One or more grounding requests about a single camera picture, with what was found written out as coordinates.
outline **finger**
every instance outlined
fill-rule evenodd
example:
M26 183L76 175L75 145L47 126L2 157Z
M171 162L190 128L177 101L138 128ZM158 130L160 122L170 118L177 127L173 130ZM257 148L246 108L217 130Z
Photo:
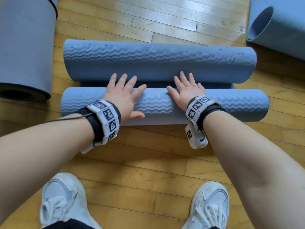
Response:
M167 86L166 90L173 97L174 101L178 101L179 100L180 95L179 95L179 93L175 89L173 89L171 86Z
M115 81L116 81L116 73L113 73L109 80L106 90L113 89L115 87Z
M189 82L193 87L197 87L197 84L195 83L195 79L192 73L189 73Z
M127 74L123 74L123 75L120 77L120 79L119 79L118 83L116 84L115 88L116 88L116 89L119 89L119 90L123 90L124 84L125 84L125 82L126 82L126 79L127 79Z
M198 83L197 86L198 86L198 88L204 90L204 87L201 85L201 83Z
M184 84L181 83L181 81L179 80L179 78L178 78L177 76L175 76L175 77L173 78L173 80L175 81L175 85L176 85L178 91L181 92L181 91L183 90L183 88L185 88Z
M137 77L136 76L132 77L125 85L123 91L126 91L130 94L132 92L132 88L134 87L136 81L137 81Z
M139 112L139 111L132 111L132 113L130 114L130 118L131 119L145 118L145 115L142 112Z
M142 95L145 89L146 89L146 84L142 84L140 87L138 87L137 89L135 89L135 91L131 93L130 97L133 103L135 103L137 99L139 99L139 97Z
M183 71L180 71L180 79L181 79L181 82L184 84L185 87L191 86L190 82L185 77Z

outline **cable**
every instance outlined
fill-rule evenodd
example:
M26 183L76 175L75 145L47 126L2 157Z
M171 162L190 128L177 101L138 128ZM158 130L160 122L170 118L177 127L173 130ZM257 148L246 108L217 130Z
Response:
M67 120L76 120L76 119L80 119L80 118L83 118L83 117L88 117L88 116L91 116L93 114L93 112L87 114L87 115L83 115L83 116L80 116L80 117L72 117L72 118L64 118L64 119L56 119L56 120L51 120L51 121L47 121L45 123L49 123L49 122L55 122L55 121L67 121Z

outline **sneaker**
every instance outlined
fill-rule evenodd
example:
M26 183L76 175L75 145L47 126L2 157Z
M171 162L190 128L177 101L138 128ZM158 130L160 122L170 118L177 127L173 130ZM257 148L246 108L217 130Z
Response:
M40 222L44 228L69 219L102 229L88 211L86 192L78 178L71 173L58 173L44 186Z
M229 195L218 182L207 182L195 193L189 218L182 229L225 229L229 217Z

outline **forearm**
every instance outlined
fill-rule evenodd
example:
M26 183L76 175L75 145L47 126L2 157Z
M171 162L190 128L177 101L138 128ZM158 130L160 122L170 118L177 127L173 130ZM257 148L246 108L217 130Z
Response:
M0 224L93 138L86 118L45 123L1 137Z
M293 222L297 228L295 211L299 207L301 213L305 201L304 169L267 138L226 112L211 113L203 127L254 226L293 228Z

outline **rolled yoga mat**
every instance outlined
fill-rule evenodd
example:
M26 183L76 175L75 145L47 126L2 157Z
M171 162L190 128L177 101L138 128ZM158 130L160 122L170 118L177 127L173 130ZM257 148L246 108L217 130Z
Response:
M57 0L1 0L0 98L51 97Z
M305 60L305 0L251 0L247 41Z
M63 115L100 100L106 88L70 87L61 100ZM263 119L269 109L268 97L258 89L206 89L207 96L219 101L234 117L243 122ZM144 119L131 119L123 125L187 124L185 112L171 98L165 88L147 88L135 103L135 110L145 114Z
M254 71L250 47L66 40L66 69L74 81L106 81L113 73L138 81L172 82L181 70L201 83L243 83Z

